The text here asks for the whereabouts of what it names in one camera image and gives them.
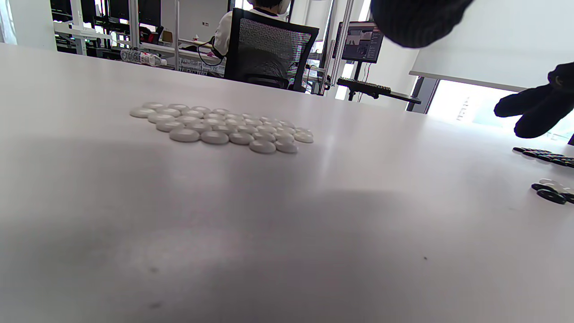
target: keyboard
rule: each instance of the keyboard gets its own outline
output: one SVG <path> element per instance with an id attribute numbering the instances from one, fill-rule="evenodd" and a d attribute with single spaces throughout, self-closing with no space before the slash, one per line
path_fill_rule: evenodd
<path id="1" fill-rule="evenodd" d="M 378 97 L 379 94 L 385 95 L 391 93 L 391 88 L 387 86 L 376 85 L 367 82 L 355 81 L 348 78 L 339 78 L 337 84 L 346 86 L 352 92 L 361 92 L 372 97 Z"/>

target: monitor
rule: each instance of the monitor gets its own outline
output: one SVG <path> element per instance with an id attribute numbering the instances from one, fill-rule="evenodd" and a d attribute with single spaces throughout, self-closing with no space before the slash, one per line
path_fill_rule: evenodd
<path id="1" fill-rule="evenodd" d="M 337 42 L 335 43 L 335 52 L 338 47 L 339 35 L 341 35 L 341 28 L 343 23 L 339 23 L 339 30 L 337 31 Z M 377 28 L 374 22 L 368 21 L 351 21 L 347 29 L 347 37 L 345 38 L 345 46 L 343 48 L 344 60 L 362 61 L 365 63 L 376 63 L 383 44 L 383 33 Z"/>
<path id="2" fill-rule="evenodd" d="M 52 18 L 59 21 L 72 20 L 72 4 L 70 0 L 50 0 Z M 82 16 L 84 22 L 91 22 L 96 16 L 96 4 L 93 0 L 82 0 Z"/>
<path id="3" fill-rule="evenodd" d="M 161 26 L 161 0 L 138 0 L 139 23 Z M 110 0 L 110 17 L 130 19 L 128 0 Z"/>

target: mesh chair back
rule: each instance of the mesh chair back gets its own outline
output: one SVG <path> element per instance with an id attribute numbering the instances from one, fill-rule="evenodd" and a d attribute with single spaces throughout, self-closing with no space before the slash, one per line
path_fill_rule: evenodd
<path id="1" fill-rule="evenodd" d="M 301 91 L 317 28 L 233 10 L 225 78 Z"/>

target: black glove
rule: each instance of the black glove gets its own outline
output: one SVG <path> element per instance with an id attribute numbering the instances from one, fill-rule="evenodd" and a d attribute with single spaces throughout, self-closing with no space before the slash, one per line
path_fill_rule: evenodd
<path id="1" fill-rule="evenodd" d="M 388 39 L 403 47 L 426 47 L 460 23 L 472 0 L 372 0 L 371 12 Z"/>
<path id="2" fill-rule="evenodd" d="M 558 65 L 548 73 L 549 84 L 502 98 L 494 114 L 522 115 L 514 127 L 520 138 L 540 137 L 574 109 L 574 63 Z"/>

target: desk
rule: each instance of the desk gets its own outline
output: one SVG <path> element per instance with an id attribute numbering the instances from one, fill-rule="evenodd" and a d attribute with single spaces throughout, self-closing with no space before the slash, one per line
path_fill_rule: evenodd
<path id="1" fill-rule="evenodd" d="M 167 47 L 167 46 L 161 46 L 161 45 L 155 45 L 155 44 L 149 44 L 149 43 L 141 43 L 139 45 L 139 47 L 142 49 L 147 49 L 150 51 L 155 51 L 155 52 L 163 53 L 163 54 L 167 54 L 167 55 L 175 55 L 175 51 L 176 51 L 173 47 Z M 193 60 L 200 60 L 201 58 L 203 58 L 203 60 L 209 64 L 216 64 L 216 63 L 220 62 L 220 59 L 217 57 L 209 57 L 207 55 L 202 55 L 200 58 L 199 54 L 196 52 L 183 51 L 183 50 L 180 50 L 180 58 L 188 58 L 188 59 L 193 59 Z"/>
<path id="2" fill-rule="evenodd" d="M 572 147 L 6 44 L 0 70 L 5 321 L 574 317 L 574 206 L 529 188 L 574 170 L 511 151 Z M 176 143 L 128 116 L 145 101 L 276 116 L 316 142 L 295 156 Z"/>

